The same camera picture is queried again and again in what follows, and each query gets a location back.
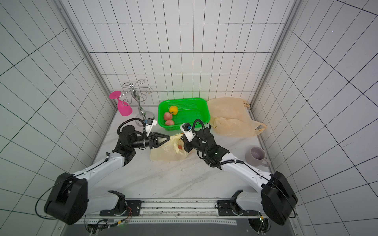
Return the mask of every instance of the pink wine glass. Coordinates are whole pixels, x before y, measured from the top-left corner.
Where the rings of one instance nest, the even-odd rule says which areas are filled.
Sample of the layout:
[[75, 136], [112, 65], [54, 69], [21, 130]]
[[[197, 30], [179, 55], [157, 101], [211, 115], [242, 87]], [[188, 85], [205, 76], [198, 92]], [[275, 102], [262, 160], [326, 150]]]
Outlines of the pink wine glass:
[[120, 112], [122, 116], [129, 116], [133, 112], [133, 109], [129, 106], [127, 102], [123, 102], [119, 99], [121, 94], [122, 94], [121, 91], [114, 91], [109, 95], [109, 98], [118, 99], [118, 105], [117, 105], [118, 111]]

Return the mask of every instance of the metal hook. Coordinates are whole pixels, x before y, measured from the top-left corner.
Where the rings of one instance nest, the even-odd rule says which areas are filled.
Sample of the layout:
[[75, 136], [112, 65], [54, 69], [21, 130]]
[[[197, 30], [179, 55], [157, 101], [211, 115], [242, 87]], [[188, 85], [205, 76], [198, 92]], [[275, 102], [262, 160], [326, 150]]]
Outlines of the metal hook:
[[127, 86], [131, 88], [131, 87], [133, 86], [133, 83], [131, 83], [131, 82], [126, 82], [126, 83], [123, 83], [123, 84], [122, 84], [122, 88], [126, 88]]
[[135, 89], [141, 89], [141, 88], [148, 88], [148, 89], [146, 89], [146, 93], [148, 93], [148, 94], [153, 93], [153, 88], [151, 88], [151, 87], [137, 87]]
[[133, 100], [131, 99], [131, 102], [129, 103], [129, 100], [128, 100], [128, 98], [125, 98], [123, 101], [122, 101], [122, 105], [124, 105], [124, 106], [130, 106], [130, 104], [133, 102]]
[[138, 96], [138, 100], [140, 101], [140, 102], [144, 102], [144, 101], [146, 101], [147, 100], [147, 98], [144, 98], [144, 97], [141, 97], [141, 96]]
[[136, 83], [139, 83], [139, 84], [144, 84], [145, 83], [145, 80], [144, 79], [140, 79], [140, 80], [137, 80]]

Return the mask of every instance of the red apple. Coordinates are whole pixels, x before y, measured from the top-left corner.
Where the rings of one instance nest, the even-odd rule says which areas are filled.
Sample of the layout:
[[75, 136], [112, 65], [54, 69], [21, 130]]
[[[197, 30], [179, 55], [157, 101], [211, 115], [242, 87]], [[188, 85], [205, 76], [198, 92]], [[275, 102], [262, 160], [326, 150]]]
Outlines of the red apple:
[[165, 125], [174, 125], [174, 124], [175, 124], [175, 122], [173, 120], [167, 120], [165, 122]]
[[173, 115], [169, 112], [164, 113], [164, 120], [172, 120]]

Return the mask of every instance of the white tiled wall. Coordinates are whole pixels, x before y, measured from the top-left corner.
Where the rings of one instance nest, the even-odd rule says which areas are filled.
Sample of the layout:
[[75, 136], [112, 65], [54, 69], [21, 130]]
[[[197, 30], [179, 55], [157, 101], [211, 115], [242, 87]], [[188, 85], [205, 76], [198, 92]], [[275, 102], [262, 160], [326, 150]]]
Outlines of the white tiled wall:
[[109, 90], [251, 101], [294, 0], [62, 0]]
[[113, 112], [51, 0], [0, 1], [0, 235], [51, 235], [37, 199], [91, 163]]
[[305, 236], [378, 231], [377, 14], [376, 0], [304, 0], [253, 104]]

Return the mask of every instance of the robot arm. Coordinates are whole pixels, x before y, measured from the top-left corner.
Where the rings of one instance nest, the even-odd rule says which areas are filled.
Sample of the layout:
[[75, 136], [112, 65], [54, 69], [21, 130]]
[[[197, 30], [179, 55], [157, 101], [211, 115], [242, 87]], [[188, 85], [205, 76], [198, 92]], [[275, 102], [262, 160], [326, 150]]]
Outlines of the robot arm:
[[[202, 129], [194, 131], [197, 121], [201, 123]], [[189, 123], [182, 124], [180, 129], [185, 136], [181, 139], [184, 141], [185, 151], [190, 152], [194, 148], [202, 152], [202, 159], [207, 165], [232, 172], [258, 192], [237, 191], [234, 194], [235, 211], [265, 212], [275, 223], [284, 225], [298, 202], [285, 176], [279, 172], [274, 174], [264, 172], [238, 159], [228, 150], [217, 145], [210, 128], [205, 128], [201, 120], [195, 120], [193, 126]]]
[[170, 140], [167, 135], [151, 133], [152, 127], [156, 125], [153, 119], [144, 123], [143, 133], [136, 131], [132, 125], [123, 127], [132, 120], [144, 123], [138, 118], [123, 122], [117, 130], [116, 148], [112, 153], [106, 153], [105, 159], [73, 174], [63, 173], [58, 176], [43, 209], [45, 213], [71, 225], [83, 215], [101, 210], [111, 210], [114, 214], [124, 212], [125, 195], [122, 193], [108, 191], [101, 196], [88, 198], [88, 190], [111, 172], [128, 164], [135, 156], [136, 148], [157, 148]]

